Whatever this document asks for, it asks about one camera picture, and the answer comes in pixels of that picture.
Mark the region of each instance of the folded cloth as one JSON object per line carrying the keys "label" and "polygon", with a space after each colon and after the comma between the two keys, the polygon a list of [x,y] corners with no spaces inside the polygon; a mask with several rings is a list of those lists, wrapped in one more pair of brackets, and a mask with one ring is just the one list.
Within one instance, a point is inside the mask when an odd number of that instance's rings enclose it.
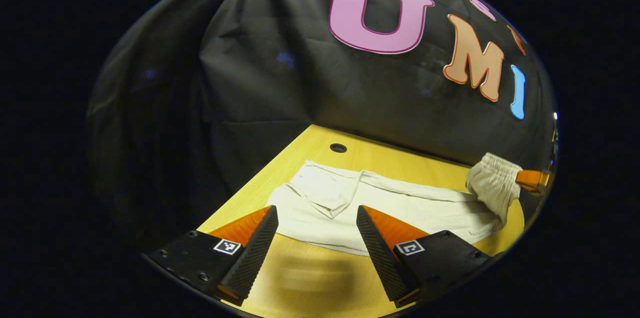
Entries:
{"label": "folded cloth", "polygon": [[509,207],[520,195],[516,177],[521,170],[519,165],[487,152],[466,175],[466,188],[500,218],[499,229],[507,224]]}
{"label": "folded cloth", "polygon": [[448,229],[469,243],[489,236],[496,215],[474,195],[307,161],[267,202],[278,207],[277,233],[320,247],[368,256],[356,225],[364,204],[426,231]]}

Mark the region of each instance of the pink letter u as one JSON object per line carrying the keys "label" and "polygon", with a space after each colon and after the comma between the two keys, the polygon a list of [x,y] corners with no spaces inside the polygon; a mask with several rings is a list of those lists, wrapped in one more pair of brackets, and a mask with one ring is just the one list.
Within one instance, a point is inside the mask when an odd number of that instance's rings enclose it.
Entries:
{"label": "pink letter u", "polygon": [[418,45],[425,29],[425,10],[432,0],[400,0],[400,19],[393,33],[377,33],[364,26],[367,0],[332,0],[329,29],[341,42],[378,54],[400,54]]}

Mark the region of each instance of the table surface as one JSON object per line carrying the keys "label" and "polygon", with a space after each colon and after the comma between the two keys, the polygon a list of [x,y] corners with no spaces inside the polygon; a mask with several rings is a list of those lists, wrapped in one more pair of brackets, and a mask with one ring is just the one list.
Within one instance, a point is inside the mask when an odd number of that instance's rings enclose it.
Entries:
{"label": "table surface", "polygon": [[[333,143],[345,145],[347,151],[332,151],[329,146]],[[463,192],[467,192],[464,183],[470,168],[311,125],[198,230],[208,233],[265,207],[274,189],[288,183],[307,160]],[[512,245],[524,228],[518,199],[509,208],[507,217],[506,227],[474,246],[495,255]],[[273,239],[249,297],[242,307],[236,308],[267,318],[369,317],[400,310],[387,299],[368,256],[317,247],[281,234],[275,234]]]}

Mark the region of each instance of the grommet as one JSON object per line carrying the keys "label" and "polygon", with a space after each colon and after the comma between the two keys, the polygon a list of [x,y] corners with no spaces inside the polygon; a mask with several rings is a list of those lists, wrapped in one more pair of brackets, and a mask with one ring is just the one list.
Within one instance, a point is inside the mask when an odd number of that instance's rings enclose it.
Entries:
{"label": "grommet", "polygon": [[347,151],[347,147],[345,147],[342,144],[338,144],[338,143],[333,143],[329,146],[329,148],[331,148],[332,151],[335,152],[345,152]]}

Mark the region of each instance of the orange letter m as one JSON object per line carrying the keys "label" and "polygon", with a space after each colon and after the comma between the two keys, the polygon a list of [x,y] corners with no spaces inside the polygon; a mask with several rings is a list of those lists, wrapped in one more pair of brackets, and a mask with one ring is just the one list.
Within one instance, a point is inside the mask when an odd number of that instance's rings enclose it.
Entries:
{"label": "orange letter m", "polygon": [[469,80],[466,73],[469,62],[471,87],[477,88],[486,76],[484,83],[480,85],[480,92],[490,101],[497,101],[505,54],[494,42],[489,42],[483,52],[478,36],[469,23],[451,14],[448,19],[455,26],[456,47],[451,64],[444,67],[444,76],[458,84],[466,83]]}

